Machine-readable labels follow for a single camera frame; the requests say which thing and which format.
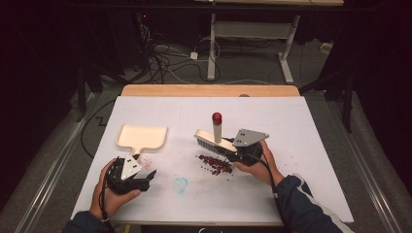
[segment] table leg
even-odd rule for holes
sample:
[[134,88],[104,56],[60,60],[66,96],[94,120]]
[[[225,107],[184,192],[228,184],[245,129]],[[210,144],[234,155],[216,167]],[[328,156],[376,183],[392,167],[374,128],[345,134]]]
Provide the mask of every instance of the table leg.
[[213,81],[215,79],[215,39],[216,39],[216,14],[212,14],[212,20],[210,24],[210,51],[209,51],[209,65],[207,69],[207,80]]
[[289,30],[288,39],[286,41],[285,50],[284,50],[284,52],[279,52],[279,54],[278,54],[279,55],[279,62],[281,64],[281,68],[282,68],[282,71],[283,71],[283,74],[284,74],[284,77],[285,77],[285,81],[286,81],[287,84],[293,84],[293,77],[292,77],[292,74],[291,74],[291,69],[289,68],[289,65],[288,65],[287,58],[288,58],[288,54],[289,54],[289,51],[290,51],[291,46],[292,46],[294,33],[296,32],[297,24],[299,23],[299,19],[300,19],[300,16],[294,16],[293,23],[292,23],[291,28]]

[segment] dark background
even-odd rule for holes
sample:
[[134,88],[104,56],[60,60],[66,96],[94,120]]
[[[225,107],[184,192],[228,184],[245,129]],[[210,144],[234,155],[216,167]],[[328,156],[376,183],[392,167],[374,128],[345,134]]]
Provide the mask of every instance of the dark background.
[[[345,5],[371,6],[377,2],[346,1]],[[345,71],[353,72],[364,112],[411,193],[408,166],[412,164],[412,28],[407,24],[406,9],[406,1],[388,0],[373,17],[302,17],[295,40],[335,41],[320,79],[352,62],[349,67],[353,69]],[[209,30],[209,18],[203,15],[172,16],[151,14],[148,25],[177,40],[179,36],[191,38],[189,44]],[[113,25],[111,20],[105,14],[92,14],[86,22],[83,17],[63,11],[58,1],[52,0],[6,1],[0,6],[1,208],[42,143],[72,108],[69,98],[77,87],[81,61],[93,60],[121,73],[124,61],[114,49],[116,40],[108,26],[116,28],[128,19],[118,19]],[[97,35],[90,34],[88,23]],[[107,45],[103,53],[96,41]],[[102,54],[111,60],[108,62]],[[332,82],[325,88],[334,85]]]

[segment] person's right hand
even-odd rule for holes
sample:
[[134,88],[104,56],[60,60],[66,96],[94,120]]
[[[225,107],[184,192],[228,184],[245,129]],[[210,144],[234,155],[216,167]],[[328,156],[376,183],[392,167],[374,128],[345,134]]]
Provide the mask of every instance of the person's right hand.
[[[284,178],[284,176],[279,172],[278,168],[276,167],[275,158],[273,157],[272,151],[267,146],[266,141],[262,140],[260,141],[260,144],[263,149],[263,154],[261,155],[260,159],[266,162],[269,166],[270,171],[272,172],[275,185],[277,185]],[[256,179],[271,185],[269,172],[260,162],[257,162],[256,164],[250,167],[240,162],[234,162],[233,165],[240,171],[250,173]]]
[[[107,169],[109,169],[110,165],[115,162],[115,158],[112,159],[101,171],[99,182],[94,188],[93,197],[90,206],[90,213],[99,219],[103,219],[102,211],[100,209],[100,193],[102,192],[102,184],[106,175]],[[105,192],[105,210],[107,212],[108,217],[113,216],[122,205],[131,201],[135,197],[139,196],[141,191],[139,189],[131,190],[124,195],[117,195],[115,192],[110,189],[110,187],[106,187],[104,189]]]

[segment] sleeve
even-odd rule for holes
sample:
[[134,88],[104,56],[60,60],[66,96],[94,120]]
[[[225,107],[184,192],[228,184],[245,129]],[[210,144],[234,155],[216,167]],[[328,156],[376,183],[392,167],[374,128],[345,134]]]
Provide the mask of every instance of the sleeve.
[[67,222],[61,233],[108,232],[106,225],[90,212],[78,212]]
[[353,232],[334,212],[312,197],[309,186],[298,174],[285,177],[276,188],[285,221],[292,230],[299,233]]

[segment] cable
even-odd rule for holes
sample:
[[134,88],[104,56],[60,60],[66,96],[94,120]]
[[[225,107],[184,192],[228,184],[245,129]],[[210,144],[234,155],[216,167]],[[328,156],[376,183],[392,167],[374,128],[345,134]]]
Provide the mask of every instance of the cable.
[[202,43],[202,42],[204,42],[204,41],[206,41],[206,40],[212,41],[213,43],[215,43],[216,46],[218,46],[218,54],[215,56],[215,59],[218,58],[219,55],[221,54],[221,47],[219,46],[219,44],[218,44],[217,41],[212,40],[212,39],[209,38],[209,37],[205,37],[205,38],[203,38],[202,40],[200,40],[200,41],[197,43],[197,46],[199,46],[200,43]]
[[[158,82],[157,82],[158,80],[161,80],[161,83],[164,83],[164,75],[165,75],[165,74],[163,74],[163,71],[164,71],[163,68],[165,68],[165,70],[166,70],[168,64],[167,64],[166,62],[160,60],[160,59],[159,59],[157,56],[155,56],[155,55],[152,57],[152,59],[154,59],[154,61],[150,61],[150,62],[149,62],[149,63],[150,63],[150,66],[151,66],[151,69],[150,69],[151,78],[150,78],[148,81],[146,81],[145,83],[158,83]],[[152,68],[152,64],[156,64],[156,65],[157,65],[157,69],[153,69],[153,68]],[[156,75],[157,73],[160,73],[160,77],[155,79],[155,75]]]
[[177,50],[177,49],[174,49],[174,48],[171,48],[171,47],[169,47],[169,46],[167,46],[167,47],[166,47],[166,46],[154,46],[154,48],[156,48],[156,47],[161,47],[161,48],[165,47],[165,48],[167,48],[166,51],[161,52],[161,53],[166,53],[166,52],[169,51],[169,50],[175,50],[175,51],[178,51],[179,54],[173,54],[173,53],[166,53],[166,54],[168,54],[168,55],[180,55],[180,56],[189,57],[188,55],[184,54],[182,51]]
[[113,166],[114,164],[112,163],[110,167],[106,170],[106,173],[103,179],[102,190],[100,191],[100,194],[99,194],[99,207],[100,207],[100,211],[102,212],[102,218],[103,218],[102,221],[104,222],[104,224],[106,225],[110,233],[116,233],[116,231],[113,228],[113,225],[111,224],[109,217],[107,215],[104,200],[105,200],[106,188],[108,188],[107,176],[109,175],[109,171],[113,168]]
[[258,81],[258,80],[240,80],[240,81],[232,81],[232,82],[219,83],[219,84],[231,84],[231,83],[242,83],[242,82],[264,83],[264,84],[268,84],[268,85],[273,85],[272,83],[267,83],[267,82]]
[[[225,47],[225,46],[223,46],[223,43],[222,43],[222,42],[219,42],[219,43],[220,43],[221,57],[222,57],[222,58],[236,58],[237,56],[240,56],[240,55],[243,53],[243,51],[266,49],[266,48],[269,48],[269,47],[276,41],[276,40],[271,40],[271,39],[269,39],[269,40],[264,40],[263,45],[261,45],[261,46],[255,46],[255,45],[251,45],[250,43],[260,43],[261,41],[250,41],[249,43],[244,43],[244,42],[241,42],[241,41],[240,41],[239,39],[237,39],[237,38],[234,38],[234,40],[229,40],[229,39],[227,39],[227,38],[217,37],[216,40],[218,40],[218,39],[220,39],[220,40],[222,40],[222,41],[229,42],[229,43],[231,43],[231,44],[236,44],[236,45],[239,47],[239,48]],[[232,56],[223,56],[222,54],[223,54],[223,51],[224,51],[224,50],[240,50],[240,51],[238,51],[237,54],[232,55]]]
[[116,102],[116,99],[111,100],[111,101],[109,101],[108,103],[104,104],[102,107],[100,107],[96,112],[94,112],[94,114],[91,115],[91,117],[87,120],[87,122],[86,122],[86,124],[85,124],[85,127],[82,129],[82,133],[81,133],[81,135],[80,135],[80,141],[81,141],[83,150],[85,151],[85,153],[87,153],[87,155],[88,155],[90,158],[94,158],[94,155],[92,155],[92,154],[87,150],[86,145],[85,145],[85,142],[84,142],[84,135],[85,135],[86,128],[87,128],[88,124],[91,122],[91,120],[97,115],[97,113],[99,113],[103,108],[105,108],[105,107],[108,106],[109,104],[115,103],[115,102]]
[[[264,154],[263,150],[261,150],[261,149],[259,149],[259,148],[257,148],[257,149],[261,151],[261,153],[263,154],[264,159],[265,159],[266,162],[267,162],[267,158],[266,158],[266,155]],[[245,154],[242,154],[242,155],[243,155],[243,156],[246,155],[247,157],[250,157],[250,158],[256,160],[257,162],[261,163],[261,164],[266,168],[267,172],[269,173],[270,186],[271,186],[271,188],[272,188],[272,193],[273,193],[273,196],[274,196],[274,199],[275,199],[276,208],[278,209],[278,212],[279,212],[279,216],[281,217],[281,220],[282,220],[282,222],[284,223],[285,227],[286,227],[290,232],[292,232],[291,228],[289,227],[288,223],[287,223],[286,220],[285,220],[285,216],[284,216],[284,214],[283,214],[281,205],[280,205],[280,203],[279,203],[278,191],[276,190],[275,181],[274,181],[274,179],[273,179],[273,174],[272,174],[272,171],[270,170],[269,165],[268,165],[267,163],[265,163],[263,160],[261,160],[260,158],[255,157],[255,156],[253,156],[253,155],[251,155],[251,154],[245,153]]]
[[146,35],[148,36],[148,40],[146,42],[146,45],[142,48],[142,51],[143,51],[148,47],[149,41],[151,41],[152,39],[151,39],[151,31],[149,30],[149,28],[147,26],[143,25],[143,24],[141,24],[141,26],[146,29],[145,32],[144,32],[144,36],[142,38],[143,41],[146,41]]

